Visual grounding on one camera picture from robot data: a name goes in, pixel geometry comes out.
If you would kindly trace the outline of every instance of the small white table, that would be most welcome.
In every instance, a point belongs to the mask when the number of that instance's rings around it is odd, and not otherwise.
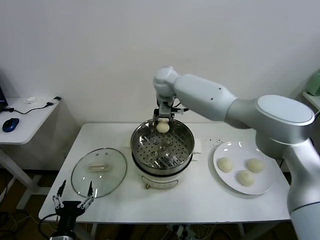
[[[115,148],[126,157],[128,168],[121,185],[107,196],[97,198],[79,223],[121,224],[207,224],[272,222],[256,229],[244,239],[254,239],[275,222],[289,220],[287,194],[289,184],[275,160],[275,183],[260,196],[240,194],[221,183],[209,168],[212,148],[226,141],[255,141],[254,130],[239,130],[225,123],[186,124],[196,139],[201,139],[202,153],[185,170],[183,181],[171,189],[145,189],[130,149],[131,134],[136,123],[87,123],[79,132],[50,192],[39,212],[39,218],[55,213],[52,196],[67,180],[62,199],[83,201],[72,188],[71,175],[77,162],[87,153],[99,148]]]
[[[25,113],[30,109],[45,106],[51,98],[38,99],[37,102],[31,104],[26,103],[26,98],[20,97],[9,97],[6,100],[8,102],[8,108],[14,108]],[[33,110],[28,114],[20,114],[15,111],[0,112],[0,145],[22,145],[28,143],[58,104],[59,103],[56,103],[43,109]],[[15,130],[4,132],[2,130],[2,125],[6,120],[11,118],[19,118],[19,123]],[[16,206],[17,209],[24,209],[31,195],[48,194],[50,187],[38,187],[38,181],[40,180],[41,175],[36,175],[31,179],[6,153],[2,151],[2,149],[0,149],[0,164],[13,175],[13,178],[8,183],[7,190],[11,188],[16,179],[27,188]],[[5,191],[0,195],[0,199],[3,199],[4,196]]]
[[[312,96],[306,91],[302,92],[302,96],[304,96],[318,111],[320,111],[320,96]]]

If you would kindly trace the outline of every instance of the steamed bun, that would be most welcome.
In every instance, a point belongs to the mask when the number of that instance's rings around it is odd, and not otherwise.
[[[219,158],[217,165],[225,173],[229,173],[234,168],[232,160],[228,157]]]
[[[241,185],[245,187],[250,187],[255,182],[254,175],[248,170],[239,171],[236,174],[236,179]]]
[[[253,173],[260,173],[265,168],[265,163],[257,158],[251,158],[245,162],[246,167]]]

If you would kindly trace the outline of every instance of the blue mouse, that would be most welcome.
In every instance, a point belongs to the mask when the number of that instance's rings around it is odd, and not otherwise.
[[[4,122],[2,130],[6,133],[12,132],[13,130],[15,130],[18,123],[19,118],[10,118],[9,120]]]

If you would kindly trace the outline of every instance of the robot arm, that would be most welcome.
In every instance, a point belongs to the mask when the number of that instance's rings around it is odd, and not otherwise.
[[[301,240],[320,236],[320,157],[309,140],[314,113],[304,104],[277,95],[239,99],[224,86],[163,67],[153,79],[158,115],[172,118],[172,104],[183,106],[212,121],[239,129],[256,130],[256,144],[266,155],[285,159],[292,176],[288,210]]]

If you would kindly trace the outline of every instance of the metal rim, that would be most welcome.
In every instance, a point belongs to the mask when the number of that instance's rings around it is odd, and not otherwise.
[[[189,161],[189,162],[184,166],[184,168],[182,168],[181,170],[179,170],[179,171],[177,171],[177,172],[175,172],[175,173],[167,174],[167,175],[164,175],[164,174],[159,175],[159,174],[155,174],[155,173],[152,173],[152,172],[148,172],[147,170],[143,169],[143,168],[137,163],[137,160],[136,160],[134,154],[131,153],[131,155],[132,155],[132,159],[133,159],[135,165],[136,165],[142,172],[144,172],[145,174],[148,174],[148,175],[150,175],[150,176],[157,177],[157,178],[172,177],[172,176],[174,176],[174,175],[177,175],[177,174],[181,173],[183,170],[185,170],[185,169],[189,166],[189,164],[190,164],[191,161],[192,161],[192,157],[193,157],[193,154],[191,154],[191,157],[190,157],[190,159],[189,159],[190,161]]]
[[[112,147],[102,147],[102,148],[97,148],[97,149],[95,149],[95,150],[93,150],[93,151],[90,151],[90,152],[88,152],[86,155],[84,155],[83,157],[80,158],[80,160],[76,163],[76,165],[74,166],[74,168],[73,168],[73,170],[72,170],[72,173],[71,173],[71,186],[72,186],[73,190],[75,191],[75,193],[78,194],[78,195],[81,196],[81,197],[86,198],[87,195],[79,194],[79,193],[76,191],[75,186],[74,186],[74,183],[73,183],[73,180],[72,180],[72,176],[73,176],[73,174],[74,174],[74,171],[75,171],[77,165],[80,163],[80,161],[81,161],[83,158],[85,158],[86,156],[88,156],[89,154],[91,154],[91,153],[93,153],[93,152],[95,152],[95,151],[103,150],[103,149],[115,150],[116,152],[120,153],[120,154],[123,156],[124,162],[125,162],[125,172],[124,172],[123,178],[122,178],[122,180],[120,181],[120,183],[119,183],[112,191],[108,192],[108,193],[105,194],[105,195],[101,195],[101,196],[95,197],[95,199],[98,199],[98,198],[107,196],[108,194],[112,193],[114,190],[116,190],[116,189],[120,186],[120,184],[124,181],[124,179],[125,179],[125,177],[126,177],[126,175],[127,175],[127,170],[128,170],[127,159],[126,159],[125,155],[124,155],[122,152],[120,152],[119,150],[114,149],[114,148],[112,148]]]

